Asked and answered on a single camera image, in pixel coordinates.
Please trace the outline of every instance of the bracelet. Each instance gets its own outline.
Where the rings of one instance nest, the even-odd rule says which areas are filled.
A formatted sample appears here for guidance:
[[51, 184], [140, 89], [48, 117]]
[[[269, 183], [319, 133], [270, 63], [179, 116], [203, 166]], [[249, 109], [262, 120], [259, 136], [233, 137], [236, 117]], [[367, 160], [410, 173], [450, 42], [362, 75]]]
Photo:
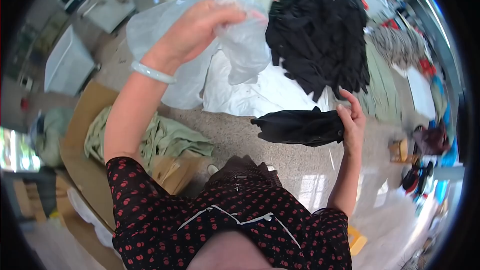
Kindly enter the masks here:
[[131, 63], [131, 68], [145, 76], [150, 77], [151, 79], [161, 81], [169, 85], [177, 82], [177, 79], [175, 77], [162, 73], [160, 71], [154, 70], [137, 61], [133, 61]]

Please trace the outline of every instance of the black clothing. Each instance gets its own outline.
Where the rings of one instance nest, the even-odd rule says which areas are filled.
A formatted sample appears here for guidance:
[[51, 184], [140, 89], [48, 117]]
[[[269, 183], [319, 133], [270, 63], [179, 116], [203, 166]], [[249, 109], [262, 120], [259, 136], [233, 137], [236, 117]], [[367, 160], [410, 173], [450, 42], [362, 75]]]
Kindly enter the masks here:
[[315, 102], [326, 86], [343, 99], [339, 86], [367, 93], [366, 23], [361, 0], [284, 0], [272, 5], [265, 35], [273, 64], [284, 58], [286, 76]]
[[312, 111], [270, 112], [250, 122], [260, 127], [259, 138], [272, 143], [317, 147], [343, 141], [344, 127], [337, 111], [321, 112], [318, 107]]
[[268, 178], [266, 165], [232, 159], [196, 197], [168, 194], [134, 159], [107, 162], [117, 223], [113, 246], [126, 269], [184, 270], [213, 235], [231, 230], [248, 237], [272, 267], [352, 269], [345, 213], [323, 208], [312, 214]]

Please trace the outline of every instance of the shoe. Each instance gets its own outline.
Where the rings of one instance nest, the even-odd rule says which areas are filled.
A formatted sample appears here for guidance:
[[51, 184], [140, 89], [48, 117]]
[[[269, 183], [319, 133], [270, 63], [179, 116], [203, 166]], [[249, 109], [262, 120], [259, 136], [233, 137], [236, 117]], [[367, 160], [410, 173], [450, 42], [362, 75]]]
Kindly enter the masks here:
[[214, 175], [215, 173], [217, 173], [219, 171], [219, 169], [217, 168], [216, 165], [213, 165], [213, 164], [210, 164], [208, 165], [207, 167], [207, 172], [210, 176]]

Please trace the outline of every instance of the black dress with red dots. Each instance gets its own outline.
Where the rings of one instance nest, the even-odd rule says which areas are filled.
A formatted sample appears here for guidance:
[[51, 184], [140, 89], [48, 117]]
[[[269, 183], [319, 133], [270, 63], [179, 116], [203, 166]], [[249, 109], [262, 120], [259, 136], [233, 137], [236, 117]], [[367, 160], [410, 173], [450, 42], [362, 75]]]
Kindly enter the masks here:
[[168, 194], [134, 159], [106, 163], [117, 228], [113, 246], [129, 270], [186, 269], [215, 233], [242, 232], [272, 267], [351, 269], [348, 219], [310, 213], [276, 171], [232, 157], [196, 197]]

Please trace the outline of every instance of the clear plastic bag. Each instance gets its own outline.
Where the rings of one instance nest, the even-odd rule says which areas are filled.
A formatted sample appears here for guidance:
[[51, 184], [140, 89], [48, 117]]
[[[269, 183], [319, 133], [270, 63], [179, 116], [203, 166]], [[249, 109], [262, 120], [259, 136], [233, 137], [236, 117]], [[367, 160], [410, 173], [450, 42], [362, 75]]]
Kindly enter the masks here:
[[[127, 24], [127, 43], [136, 60], [157, 42], [183, 13], [201, 0], [176, 0], [157, 5], [131, 18]], [[270, 48], [265, 40], [268, 25], [266, 11], [253, 0], [216, 0], [219, 4], [237, 4], [247, 13], [242, 23], [217, 27], [218, 37], [198, 57], [183, 64], [175, 73], [176, 84], [169, 85], [162, 102], [165, 105], [192, 109], [203, 101], [207, 69], [213, 54], [221, 48], [230, 59], [231, 85], [255, 83], [257, 75], [271, 61]]]

